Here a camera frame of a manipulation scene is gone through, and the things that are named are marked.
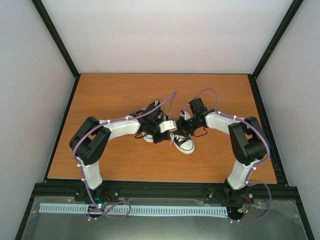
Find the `black sneaker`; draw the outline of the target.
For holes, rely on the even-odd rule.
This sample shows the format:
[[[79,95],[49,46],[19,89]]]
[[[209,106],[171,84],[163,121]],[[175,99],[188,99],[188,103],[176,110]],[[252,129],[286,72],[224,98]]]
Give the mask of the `black sneaker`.
[[[167,117],[162,111],[162,106],[158,107],[160,104],[161,102],[158,99],[156,99],[147,107],[143,107],[136,112],[138,115],[143,115],[147,112],[150,112],[151,110],[154,110],[153,112],[139,119],[141,121],[142,137],[148,143],[154,143],[153,134],[160,133],[159,124],[166,120]]]
[[[175,134],[185,136],[186,140],[180,147],[175,146],[175,144],[174,146],[183,154],[186,154],[186,155],[192,154],[195,150],[195,143],[193,139],[188,134],[185,134],[185,133],[175,133]]]

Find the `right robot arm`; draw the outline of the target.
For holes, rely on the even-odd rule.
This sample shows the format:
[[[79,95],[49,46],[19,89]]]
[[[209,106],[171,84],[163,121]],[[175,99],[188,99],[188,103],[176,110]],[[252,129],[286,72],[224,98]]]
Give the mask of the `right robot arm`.
[[[214,129],[230,137],[235,157],[233,169],[223,184],[226,201],[234,203],[245,192],[251,174],[257,165],[270,157],[270,146],[256,117],[241,118],[208,110],[201,98],[188,103],[192,114],[185,109],[180,111],[178,129],[194,136],[197,129]]]

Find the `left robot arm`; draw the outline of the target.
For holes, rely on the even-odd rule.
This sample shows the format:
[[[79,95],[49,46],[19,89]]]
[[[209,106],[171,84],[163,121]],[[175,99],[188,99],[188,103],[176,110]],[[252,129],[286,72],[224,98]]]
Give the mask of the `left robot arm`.
[[[104,188],[99,159],[109,140],[125,135],[150,135],[153,143],[170,139],[170,132],[177,129],[176,123],[164,115],[158,100],[146,109],[114,120],[97,120],[88,117],[69,142],[72,154],[78,161],[87,184],[86,195],[92,201],[103,198]]]

